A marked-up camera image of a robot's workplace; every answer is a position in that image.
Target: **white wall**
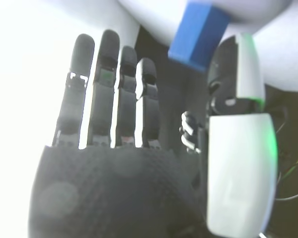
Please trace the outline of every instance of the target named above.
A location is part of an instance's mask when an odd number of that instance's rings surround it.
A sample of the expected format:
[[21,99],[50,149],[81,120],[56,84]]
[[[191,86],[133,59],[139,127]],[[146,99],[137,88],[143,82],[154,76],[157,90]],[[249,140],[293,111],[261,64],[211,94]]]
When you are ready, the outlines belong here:
[[97,52],[106,28],[133,46],[139,24],[115,0],[0,0],[0,238],[27,237],[30,188],[75,39],[91,35]]

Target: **blue rectangular object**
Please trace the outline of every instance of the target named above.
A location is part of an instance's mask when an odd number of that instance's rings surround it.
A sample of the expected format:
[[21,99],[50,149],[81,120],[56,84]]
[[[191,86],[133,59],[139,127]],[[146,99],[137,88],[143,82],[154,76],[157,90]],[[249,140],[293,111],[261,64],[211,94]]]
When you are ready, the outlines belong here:
[[169,58],[205,71],[228,24],[229,16],[211,4],[188,3]]

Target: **robotic hand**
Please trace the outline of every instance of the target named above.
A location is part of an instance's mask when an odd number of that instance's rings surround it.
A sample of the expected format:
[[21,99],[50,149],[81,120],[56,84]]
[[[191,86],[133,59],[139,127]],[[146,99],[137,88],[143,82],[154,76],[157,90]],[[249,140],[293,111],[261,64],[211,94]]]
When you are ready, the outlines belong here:
[[208,72],[206,124],[182,115],[182,142],[203,161],[207,226],[215,235],[255,238],[265,231],[277,180],[277,143],[269,114],[262,113],[264,83],[252,37],[220,44]]
[[80,35],[52,147],[32,189],[30,238],[205,237],[178,160],[160,149],[154,63],[105,31],[93,81],[87,147],[78,149],[94,40]]

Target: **dark background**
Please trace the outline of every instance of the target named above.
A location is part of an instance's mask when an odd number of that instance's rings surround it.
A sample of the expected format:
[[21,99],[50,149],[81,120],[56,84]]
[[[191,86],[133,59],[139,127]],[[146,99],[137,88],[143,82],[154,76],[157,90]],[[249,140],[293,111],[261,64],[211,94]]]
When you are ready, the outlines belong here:
[[[179,127],[181,114],[191,111],[203,124],[207,85],[205,74],[195,72],[168,59],[168,48],[159,44],[141,28],[136,43],[138,59],[148,57],[156,64],[157,87],[160,106],[160,136],[164,149],[172,149],[183,167],[193,179],[197,173],[197,158],[188,155],[181,143]],[[287,168],[298,160],[298,93],[282,92],[266,86],[267,110],[284,106],[288,120],[277,135],[280,168]],[[278,197],[298,193],[298,168],[278,186]],[[269,230],[281,238],[298,238],[298,198],[287,202],[275,202]]]

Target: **blue cube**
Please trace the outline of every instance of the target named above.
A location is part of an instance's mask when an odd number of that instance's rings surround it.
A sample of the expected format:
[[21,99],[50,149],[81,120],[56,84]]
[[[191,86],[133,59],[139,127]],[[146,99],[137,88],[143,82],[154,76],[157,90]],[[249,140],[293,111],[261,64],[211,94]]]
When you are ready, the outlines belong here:
[[188,3],[168,56],[205,71],[229,24],[229,16],[211,4]]

